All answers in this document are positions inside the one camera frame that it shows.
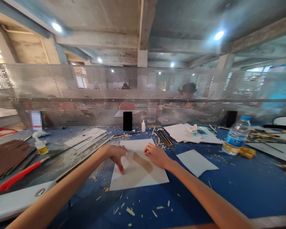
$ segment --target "hand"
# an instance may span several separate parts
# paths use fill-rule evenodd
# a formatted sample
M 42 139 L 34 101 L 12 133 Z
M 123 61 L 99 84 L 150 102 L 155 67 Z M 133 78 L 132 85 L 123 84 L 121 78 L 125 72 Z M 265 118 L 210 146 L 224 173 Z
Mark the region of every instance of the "hand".
M 163 169 L 167 169 L 168 164 L 172 161 L 162 148 L 151 143 L 145 147 L 144 154 L 149 157 L 152 163 Z
M 106 158 L 110 158 L 114 163 L 117 164 L 120 173 L 124 174 L 124 167 L 121 163 L 121 157 L 127 153 L 125 146 L 105 145 L 102 146 L 98 152 L 105 155 Z
M 0 175 L 21 162 L 30 149 L 30 144 L 21 140 L 0 144 Z

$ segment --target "perforated metal screen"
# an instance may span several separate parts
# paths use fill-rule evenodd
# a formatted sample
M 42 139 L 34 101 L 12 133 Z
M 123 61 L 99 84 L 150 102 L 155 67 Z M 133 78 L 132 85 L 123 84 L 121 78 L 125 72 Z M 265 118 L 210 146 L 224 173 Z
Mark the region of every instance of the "perforated metal screen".
M 29 127 L 36 110 L 54 127 L 122 126 L 123 111 L 134 124 L 220 124 L 228 110 L 271 122 L 286 114 L 286 73 L 0 64 L 1 119 Z

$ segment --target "white glue bottle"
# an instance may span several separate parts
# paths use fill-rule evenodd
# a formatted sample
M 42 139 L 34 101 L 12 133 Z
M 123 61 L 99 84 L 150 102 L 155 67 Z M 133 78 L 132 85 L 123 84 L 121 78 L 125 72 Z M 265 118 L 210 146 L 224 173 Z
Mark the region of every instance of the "white glue bottle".
M 142 132 L 145 132 L 145 122 L 144 122 L 144 120 L 142 122 Z
M 38 139 L 37 136 L 34 136 L 33 134 L 33 138 L 35 138 L 35 146 L 36 146 L 36 149 L 38 150 L 39 154 L 46 154 L 48 152 L 48 148 L 47 146 L 45 145 L 45 143 L 41 140 Z

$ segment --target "table surface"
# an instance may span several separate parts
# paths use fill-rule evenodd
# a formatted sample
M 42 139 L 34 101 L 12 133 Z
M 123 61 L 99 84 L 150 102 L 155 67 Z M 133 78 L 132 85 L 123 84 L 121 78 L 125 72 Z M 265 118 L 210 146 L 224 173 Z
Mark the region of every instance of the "table surface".
M 91 127 L 86 127 L 82 130 L 83 128 L 68 127 L 48 130 L 50 135 L 40 139 L 49 142 L 49 153 L 38 156 L 35 161 L 67 148 L 63 144 L 66 140 L 91 129 Z M 118 128 L 102 129 L 107 130 L 108 136 L 125 133 Z M 156 142 L 158 139 L 155 135 L 151 135 L 152 130 L 152 128 L 147 128 L 146 132 L 133 134 L 126 140 L 153 138 Z M 228 131 L 224 129 L 217 129 L 217 131 L 217 137 L 225 140 Z M 31 132 L 22 131 L 0 139 L 0 143 L 11 139 L 23 139 L 29 135 Z M 113 139 L 109 143 L 113 144 L 119 140 L 121 138 Z M 34 139 L 30 139 L 29 142 L 33 145 Z M 232 164 L 226 164 L 226 161 L 232 159 L 233 156 L 222 152 L 221 145 L 207 143 L 179 143 L 176 152 L 179 154 L 191 149 L 198 151 L 219 168 L 219 170 L 204 172 L 199 179 L 211 185 L 214 191 L 247 217 L 286 215 L 286 171 L 276 166 L 283 161 L 257 151 L 257 157 L 251 160 L 239 157 Z M 170 158 L 184 167 L 174 152 L 169 149 L 165 151 Z M 10 191 L 54 180 L 87 155 L 89 150 L 79 155 L 75 153 L 74 149 L 70 149 L 54 160 L 47 161 L 14 184 Z M 58 228 L 59 225 L 62 225 L 61 228 L 129 228 L 129 223 L 134 228 L 168 228 L 213 222 L 197 199 L 168 171 L 169 183 L 126 189 L 123 190 L 122 198 L 120 198 L 122 191 L 105 192 L 105 188 L 110 185 L 113 168 L 114 163 L 110 159 L 103 162 L 72 197 L 70 200 L 72 207 L 69 208 L 66 205 L 49 228 Z M 157 210 L 158 206 L 163 206 L 164 209 Z M 118 207 L 117 213 L 113 214 L 114 209 Z M 133 209 L 135 216 L 126 212 L 127 207 Z M 5 228 L 11 221 L 0 223 L 0 228 Z

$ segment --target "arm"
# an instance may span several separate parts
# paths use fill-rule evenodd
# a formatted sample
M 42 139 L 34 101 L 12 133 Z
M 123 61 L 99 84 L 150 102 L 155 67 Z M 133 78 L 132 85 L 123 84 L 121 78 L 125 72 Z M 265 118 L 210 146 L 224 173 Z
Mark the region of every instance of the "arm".
M 121 174 L 123 174 L 124 168 L 121 163 L 121 157 L 126 152 L 127 150 L 124 146 L 106 145 L 101 147 L 81 166 L 18 216 L 7 226 L 7 229 L 46 228 L 65 204 L 68 203 L 77 189 L 104 160 L 110 158 L 117 164 Z
M 21 140 L 12 140 L 0 144 L 0 176 L 14 165 L 20 163 L 30 149 L 30 144 Z
M 152 144 L 145 148 L 145 155 L 157 166 L 173 173 L 197 198 L 219 228 L 253 229 L 251 221 L 228 201 L 170 159 L 163 149 Z

